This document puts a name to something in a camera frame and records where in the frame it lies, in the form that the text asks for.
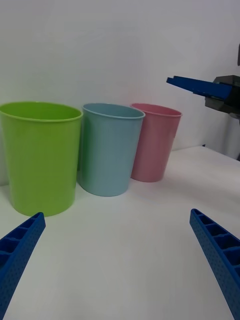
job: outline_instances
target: white table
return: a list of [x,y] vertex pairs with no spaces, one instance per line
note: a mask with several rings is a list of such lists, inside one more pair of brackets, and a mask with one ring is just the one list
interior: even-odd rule
[[[77,185],[74,205],[46,218],[4,320],[232,320],[192,208],[240,238],[240,162],[193,147],[120,196]],[[0,237],[26,219],[1,187]]]

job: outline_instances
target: green plastic bin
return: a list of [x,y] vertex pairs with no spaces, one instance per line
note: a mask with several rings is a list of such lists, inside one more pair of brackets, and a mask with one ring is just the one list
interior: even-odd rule
[[82,112],[47,102],[0,107],[13,207],[52,216],[74,202]]

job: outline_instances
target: textured plastic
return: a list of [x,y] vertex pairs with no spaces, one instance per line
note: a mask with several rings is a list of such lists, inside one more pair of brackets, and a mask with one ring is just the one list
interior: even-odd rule
[[240,320],[240,240],[197,209],[191,210],[190,225],[233,318]]
[[123,194],[129,185],[145,114],[106,103],[86,104],[83,111],[77,180],[97,196]]
[[0,240],[0,320],[45,226],[39,212]]
[[160,181],[168,163],[181,112],[160,105],[134,103],[145,112],[131,177],[143,182]]
[[58,214],[74,201],[82,113],[16,102],[0,107],[11,201],[21,214]]

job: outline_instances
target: plastic cup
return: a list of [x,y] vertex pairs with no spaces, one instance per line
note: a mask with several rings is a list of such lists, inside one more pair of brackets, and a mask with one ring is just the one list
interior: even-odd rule
[[117,196],[127,189],[145,114],[129,106],[83,106],[77,180],[91,194]]
[[52,216],[73,203],[82,115],[47,102],[0,107],[11,201],[21,214]]
[[168,163],[182,113],[160,105],[133,103],[145,112],[131,178],[160,181]]

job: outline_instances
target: blue cup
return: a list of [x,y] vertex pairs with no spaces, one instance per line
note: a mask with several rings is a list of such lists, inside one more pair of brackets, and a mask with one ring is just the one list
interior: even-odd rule
[[117,196],[129,186],[145,113],[133,107],[83,106],[78,183],[97,196]]

